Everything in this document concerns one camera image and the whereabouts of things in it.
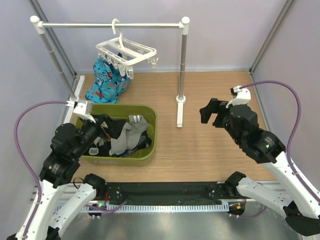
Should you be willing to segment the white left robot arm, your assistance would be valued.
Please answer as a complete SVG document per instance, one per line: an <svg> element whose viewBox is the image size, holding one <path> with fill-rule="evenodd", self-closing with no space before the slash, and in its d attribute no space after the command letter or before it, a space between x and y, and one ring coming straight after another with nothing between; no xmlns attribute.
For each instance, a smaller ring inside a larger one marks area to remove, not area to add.
<svg viewBox="0 0 320 240"><path fill-rule="evenodd" d="M51 140L51 153L44 160L39 174L39 190L20 230L10 240L59 240L80 210L91 200L106 195L106 181L91 173L69 201L57 210L57 204L80 167L80 157L89 147L107 137L117 139L127 121L107 114L83 120L82 127L61 124Z"/></svg>

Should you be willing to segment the grey sock black stripes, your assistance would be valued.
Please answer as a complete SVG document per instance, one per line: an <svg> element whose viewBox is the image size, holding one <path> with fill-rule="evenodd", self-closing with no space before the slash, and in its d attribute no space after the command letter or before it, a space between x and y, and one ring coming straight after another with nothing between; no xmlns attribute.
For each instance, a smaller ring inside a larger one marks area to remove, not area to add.
<svg viewBox="0 0 320 240"><path fill-rule="evenodd" d="M126 132L126 144L128 149L134 149L149 124L142 115L129 115L128 118L131 128Z"/></svg>

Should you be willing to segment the white clip sock hanger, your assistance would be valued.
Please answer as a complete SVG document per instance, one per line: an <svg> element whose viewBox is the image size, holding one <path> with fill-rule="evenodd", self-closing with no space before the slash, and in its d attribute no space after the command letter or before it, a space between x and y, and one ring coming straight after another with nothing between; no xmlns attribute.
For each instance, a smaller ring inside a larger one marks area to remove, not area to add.
<svg viewBox="0 0 320 240"><path fill-rule="evenodd" d="M100 42L95 47L103 60L119 70L122 77L131 80L134 78L134 65L146 61L155 68L159 59L155 48L124 38L121 29L118 37Z"/></svg>

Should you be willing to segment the black patterned sock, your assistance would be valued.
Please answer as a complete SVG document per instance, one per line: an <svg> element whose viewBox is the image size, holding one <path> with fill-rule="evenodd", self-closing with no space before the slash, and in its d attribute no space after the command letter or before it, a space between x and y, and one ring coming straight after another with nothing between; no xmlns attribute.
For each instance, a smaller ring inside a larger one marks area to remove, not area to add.
<svg viewBox="0 0 320 240"><path fill-rule="evenodd" d="M109 151L110 157L117 157L117 158L122 158L124 156L127 156L129 154L132 154L135 151L141 150L141 149L146 149L148 148L150 145L152 144L152 140L148 137L147 131L144 131L139 139L139 142L137 144L137 146L133 149L128 149L127 151L125 151L124 153L120 154L120 155L115 155L112 153L112 151Z"/></svg>
<svg viewBox="0 0 320 240"><path fill-rule="evenodd" d="M111 142L105 141L103 145L92 144L83 155L94 156L94 157L109 157L110 150L111 150Z"/></svg>

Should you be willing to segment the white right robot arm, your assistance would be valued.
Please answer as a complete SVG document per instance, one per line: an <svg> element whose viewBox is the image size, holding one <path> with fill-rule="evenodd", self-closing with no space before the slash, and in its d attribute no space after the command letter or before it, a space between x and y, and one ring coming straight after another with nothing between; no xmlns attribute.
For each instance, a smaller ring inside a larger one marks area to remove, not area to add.
<svg viewBox="0 0 320 240"><path fill-rule="evenodd" d="M288 151L279 138L259 127L257 113L247 104L228 106L228 102L216 98L212 98L199 112L203 124L216 114L213 126L225 129L235 144L267 169L285 189L285 193L278 193L241 172L234 172L226 180L226 194L230 198L241 195L260 202L284 217L300 235L318 235L320 191L294 162L288 162Z"/></svg>

